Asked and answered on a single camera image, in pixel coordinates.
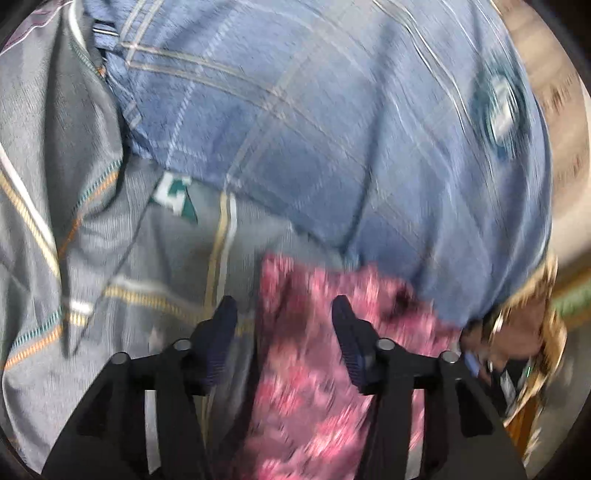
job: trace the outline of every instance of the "pink floral fabric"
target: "pink floral fabric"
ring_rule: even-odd
[[[256,321],[261,377],[251,425],[234,458],[243,480],[352,479],[368,432],[371,397],[358,393],[341,361],[331,303],[347,295],[380,336],[411,352],[437,356],[457,341],[429,304],[401,280],[377,270],[327,272],[268,256],[263,262]],[[413,397],[410,449],[423,432],[423,398]]]

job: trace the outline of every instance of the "green logo patch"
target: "green logo patch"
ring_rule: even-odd
[[[197,222],[197,214],[187,194],[187,186],[193,179],[186,175],[164,172],[156,185],[150,202],[158,203],[170,210],[174,215]]]

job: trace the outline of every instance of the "plaid fabric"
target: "plaid fabric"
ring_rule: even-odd
[[[86,0],[132,149],[463,325],[550,233],[545,124],[485,0]]]
[[[37,472],[111,355],[159,352],[229,294],[224,377],[196,401],[215,450],[241,409],[263,253],[343,267],[289,220],[124,156],[80,7],[46,2],[0,53],[0,426]],[[154,395],[147,411],[156,468]]]

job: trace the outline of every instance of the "blue plaid shirt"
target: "blue plaid shirt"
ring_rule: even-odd
[[[551,154],[486,0],[86,0],[131,148],[463,325],[550,234]]]

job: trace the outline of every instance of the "metal bolt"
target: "metal bolt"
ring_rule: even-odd
[[[118,352],[111,357],[111,362],[115,365],[122,365],[129,360],[129,355],[125,352]]]
[[[390,350],[394,350],[396,343],[389,338],[380,338],[380,340],[375,342],[375,346],[382,352],[389,352]]]
[[[189,350],[191,348],[191,341],[187,340],[186,338],[181,338],[174,343],[174,349],[178,350],[179,352],[184,352],[185,350]]]
[[[456,352],[452,352],[451,350],[445,350],[445,352],[441,354],[441,358],[444,362],[447,362],[448,364],[454,364],[460,359],[460,356]]]

